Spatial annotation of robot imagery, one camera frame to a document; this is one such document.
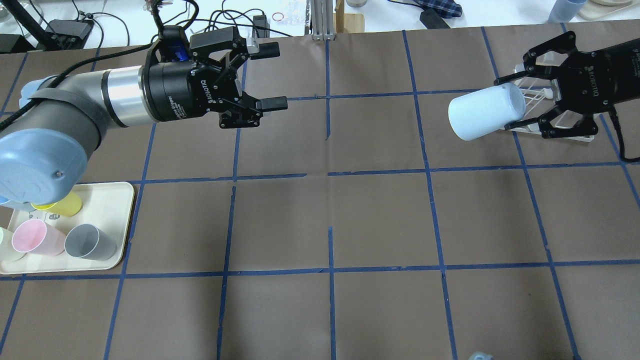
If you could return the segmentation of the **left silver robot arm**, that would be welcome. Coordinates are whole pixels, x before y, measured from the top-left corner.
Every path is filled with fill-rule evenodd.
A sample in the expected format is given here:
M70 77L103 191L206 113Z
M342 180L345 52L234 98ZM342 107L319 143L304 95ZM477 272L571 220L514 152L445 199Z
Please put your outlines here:
M85 175L110 129L217 113L221 129L254 128L288 108L285 96L258 99L242 90L248 60L275 59L277 42L244 38L226 27L187 37L165 27L138 66L74 73L23 88L23 105L1 123L0 193L17 203L61 201Z

